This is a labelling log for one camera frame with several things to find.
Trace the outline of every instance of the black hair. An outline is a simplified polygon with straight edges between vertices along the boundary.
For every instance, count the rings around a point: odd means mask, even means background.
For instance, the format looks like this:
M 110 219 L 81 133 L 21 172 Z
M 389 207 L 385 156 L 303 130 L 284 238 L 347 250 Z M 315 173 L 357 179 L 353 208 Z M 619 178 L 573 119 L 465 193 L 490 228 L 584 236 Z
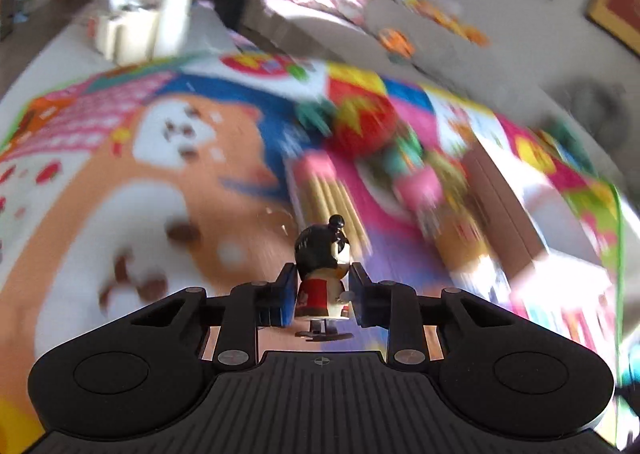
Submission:
M 342 233 L 344 219 L 341 215 L 332 215 L 328 225 L 311 225 L 296 239 L 295 257 L 300 278 L 305 278 L 313 270 L 337 268 L 338 261 L 332 254 L 332 244 L 338 243 L 338 252 L 344 249 L 349 240 Z

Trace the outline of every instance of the figurine head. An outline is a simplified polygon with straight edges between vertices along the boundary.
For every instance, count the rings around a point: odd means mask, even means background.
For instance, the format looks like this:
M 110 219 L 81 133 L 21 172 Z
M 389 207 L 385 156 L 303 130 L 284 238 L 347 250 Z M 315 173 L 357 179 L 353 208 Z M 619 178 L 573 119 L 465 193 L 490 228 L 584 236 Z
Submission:
M 336 214 L 329 218 L 328 225 L 311 225 L 300 233 L 295 254 L 301 279 L 320 269 L 333 270 L 337 279 L 347 274 L 351 252 L 343 227 L 344 219 Z

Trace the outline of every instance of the toy figurine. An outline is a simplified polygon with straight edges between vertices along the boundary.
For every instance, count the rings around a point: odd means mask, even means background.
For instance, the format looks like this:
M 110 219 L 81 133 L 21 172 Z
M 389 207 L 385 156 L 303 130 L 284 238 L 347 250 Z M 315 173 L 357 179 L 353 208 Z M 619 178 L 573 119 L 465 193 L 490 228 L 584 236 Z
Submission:
M 296 240 L 296 266 L 301 282 L 295 317 L 310 321 L 309 331 L 298 332 L 296 336 L 308 337 L 312 342 L 353 337 L 350 333 L 338 333 L 334 323 L 349 318 L 350 297 L 342 278 L 349 270 L 351 252 L 343 228 L 344 218 L 332 215 L 328 225 L 312 225 Z

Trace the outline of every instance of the white cylinder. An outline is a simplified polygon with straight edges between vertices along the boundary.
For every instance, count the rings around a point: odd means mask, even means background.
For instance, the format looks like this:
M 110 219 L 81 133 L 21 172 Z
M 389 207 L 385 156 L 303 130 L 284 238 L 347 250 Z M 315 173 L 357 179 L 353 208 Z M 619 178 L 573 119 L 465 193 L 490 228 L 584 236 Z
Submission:
M 153 58 L 167 58 L 180 53 L 189 30 L 191 0 L 162 0 Z

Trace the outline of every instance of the orange object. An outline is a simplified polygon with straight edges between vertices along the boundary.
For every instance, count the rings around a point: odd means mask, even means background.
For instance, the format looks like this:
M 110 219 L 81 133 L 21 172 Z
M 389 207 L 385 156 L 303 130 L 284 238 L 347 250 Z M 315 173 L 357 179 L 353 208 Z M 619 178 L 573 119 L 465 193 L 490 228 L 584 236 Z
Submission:
M 385 28 L 378 34 L 378 40 L 384 49 L 404 56 L 404 58 L 411 58 L 415 53 L 415 47 L 398 30 Z

